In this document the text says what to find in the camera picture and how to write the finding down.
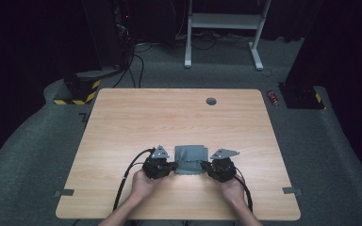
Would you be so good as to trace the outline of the black stand base yellow corner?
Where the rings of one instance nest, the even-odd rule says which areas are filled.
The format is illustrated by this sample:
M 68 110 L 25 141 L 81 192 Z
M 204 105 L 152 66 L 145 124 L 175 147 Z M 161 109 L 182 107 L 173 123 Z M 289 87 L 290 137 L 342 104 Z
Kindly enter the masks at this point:
M 286 83 L 279 83 L 283 100 L 287 108 L 293 109 L 324 109 L 325 105 L 321 96 L 313 87 L 305 89 Z

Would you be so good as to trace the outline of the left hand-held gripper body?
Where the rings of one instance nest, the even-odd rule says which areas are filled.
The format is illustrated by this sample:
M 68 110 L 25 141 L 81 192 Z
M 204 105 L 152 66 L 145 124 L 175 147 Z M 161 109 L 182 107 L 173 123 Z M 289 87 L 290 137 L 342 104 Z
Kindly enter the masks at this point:
M 158 145 L 150 152 L 150 155 L 142 165 L 145 175 L 149 179 L 158 179 L 167 176 L 170 173 L 167 162 L 168 158 L 169 154 L 166 150 L 161 145 Z

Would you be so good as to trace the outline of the black equipment rack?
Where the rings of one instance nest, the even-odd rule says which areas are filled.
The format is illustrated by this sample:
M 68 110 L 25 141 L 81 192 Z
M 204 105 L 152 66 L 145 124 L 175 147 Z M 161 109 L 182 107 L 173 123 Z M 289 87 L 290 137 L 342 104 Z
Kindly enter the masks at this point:
M 126 67 L 136 38 L 132 0 L 112 0 L 112 3 L 117 40 L 120 44 L 123 65 Z

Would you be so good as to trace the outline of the person's left hand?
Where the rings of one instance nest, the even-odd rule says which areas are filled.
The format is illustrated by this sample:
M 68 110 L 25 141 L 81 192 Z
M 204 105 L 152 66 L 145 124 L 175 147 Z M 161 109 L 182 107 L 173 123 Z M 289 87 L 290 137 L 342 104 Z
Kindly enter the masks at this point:
M 162 181 L 162 178 L 150 179 L 142 169 L 138 170 L 133 176 L 130 199 L 136 203 L 143 202 L 153 194 Z

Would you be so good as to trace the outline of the grey cloth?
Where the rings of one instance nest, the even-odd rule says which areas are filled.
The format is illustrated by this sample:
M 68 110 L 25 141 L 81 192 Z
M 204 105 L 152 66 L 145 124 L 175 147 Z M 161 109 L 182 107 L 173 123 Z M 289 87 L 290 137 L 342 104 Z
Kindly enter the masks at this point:
M 174 161 L 177 164 L 176 174 L 196 175 L 205 171 L 202 162 L 208 159 L 208 150 L 204 145 L 183 145 L 175 147 Z

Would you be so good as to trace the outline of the white metal desk frame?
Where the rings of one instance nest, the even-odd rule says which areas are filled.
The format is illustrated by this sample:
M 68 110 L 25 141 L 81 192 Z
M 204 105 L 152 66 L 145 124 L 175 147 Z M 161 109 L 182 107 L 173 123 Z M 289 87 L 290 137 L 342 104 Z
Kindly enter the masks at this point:
M 263 71 L 264 66 L 257 51 L 257 45 L 259 43 L 264 24 L 267 20 L 271 2 L 272 0 L 265 1 L 262 12 L 260 14 L 247 15 L 195 13 L 193 11 L 193 0 L 189 0 L 184 67 L 188 69 L 192 65 L 191 37 L 193 28 L 242 29 L 255 31 L 254 41 L 248 43 L 248 48 L 254 60 L 255 68 L 258 71 Z

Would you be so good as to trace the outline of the black yellow striped stand base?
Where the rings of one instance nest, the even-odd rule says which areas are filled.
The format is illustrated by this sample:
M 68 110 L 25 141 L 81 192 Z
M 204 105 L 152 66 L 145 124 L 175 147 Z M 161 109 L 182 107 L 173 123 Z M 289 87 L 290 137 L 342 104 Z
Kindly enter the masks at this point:
M 97 71 L 69 73 L 54 96 L 56 105 L 87 105 L 95 97 L 101 79 Z

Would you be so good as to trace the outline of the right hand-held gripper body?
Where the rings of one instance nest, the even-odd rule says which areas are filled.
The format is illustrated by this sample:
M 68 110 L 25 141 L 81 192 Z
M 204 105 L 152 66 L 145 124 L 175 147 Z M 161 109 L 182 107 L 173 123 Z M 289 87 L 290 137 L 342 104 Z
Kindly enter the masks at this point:
M 209 176 L 218 182 L 224 183 L 232 180 L 237 173 L 231 160 L 232 156 L 239 155 L 238 151 L 219 149 L 212 154 L 211 170 Z

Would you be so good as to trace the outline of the person's right hand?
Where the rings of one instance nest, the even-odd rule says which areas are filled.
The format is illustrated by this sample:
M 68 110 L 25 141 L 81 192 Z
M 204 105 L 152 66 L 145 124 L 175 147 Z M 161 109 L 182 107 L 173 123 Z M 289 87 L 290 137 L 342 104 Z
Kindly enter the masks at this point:
M 236 175 L 230 181 L 218 183 L 218 186 L 223 198 L 230 206 L 241 207 L 246 204 L 244 198 L 244 188 L 239 176 Z

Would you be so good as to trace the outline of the red can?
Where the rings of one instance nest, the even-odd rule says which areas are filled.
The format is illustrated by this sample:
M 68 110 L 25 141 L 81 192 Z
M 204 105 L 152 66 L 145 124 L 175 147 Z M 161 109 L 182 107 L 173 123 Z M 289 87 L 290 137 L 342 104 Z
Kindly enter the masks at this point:
M 275 93 L 272 90 L 267 91 L 267 97 L 270 100 L 272 105 L 275 105 L 275 106 L 279 105 L 278 98 L 276 97 Z

